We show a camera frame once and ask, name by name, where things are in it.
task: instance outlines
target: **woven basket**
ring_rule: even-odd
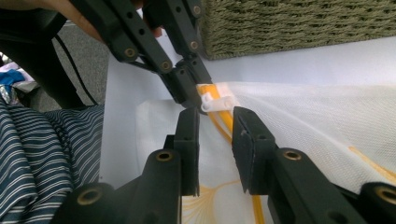
[[[396,1],[204,0],[208,59],[396,35]]]

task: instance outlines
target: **brass screw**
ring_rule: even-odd
[[[190,46],[192,49],[198,49],[198,43],[196,41],[191,41]]]
[[[299,161],[301,159],[301,155],[294,151],[285,151],[283,156],[291,161]]]
[[[385,202],[396,204],[396,190],[378,186],[375,188],[375,193]]]
[[[194,13],[199,15],[201,14],[201,8],[200,7],[194,7]]]
[[[86,189],[78,195],[77,203],[79,205],[89,205],[96,203],[100,198],[102,198],[103,192],[100,188]]]
[[[171,67],[171,64],[168,61],[165,61],[161,64],[163,69],[168,70]]]
[[[134,57],[134,49],[126,49],[126,50],[124,51],[124,53],[125,53],[125,55],[126,55],[127,57],[129,57],[129,58]]]
[[[157,154],[155,157],[157,161],[170,161],[173,158],[173,155],[169,151],[162,151]]]

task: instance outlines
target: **person's hand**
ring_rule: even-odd
[[[91,23],[85,19],[83,15],[70,3],[69,0],[25,0],[34,7],[41,7],[44,9],[55,10],[64,15],[67,19],[72,21],[75,25],[81,28],[85,33],[92,36],[93,38],[102,41],[99,33],[91,25]],[[131,0],[136,9],[143,6],[143,0]],[[162,34],[161,28],[152,31],[154,36],[158,37]]]

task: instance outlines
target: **striped fabric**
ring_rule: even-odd
[[[97,181],[103,110],[42,114],[0,100],[1,223],[49,223],[67,193]]]

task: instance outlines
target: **gray carpet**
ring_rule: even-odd
[[[77,26],[68,23],[61,30],[59,36],[69,49],[88,91],[98,104],[104,104],[108,49],[104,44],[83,33]],[[92,102],[81,88],[73,67],[61,46],[55,39],[53,43],[64,70],[76,87],[82,102],[85,105],[92,105]],[[59,105],[41,89],[32,98],[30,107],[41,112],[60,109]]]

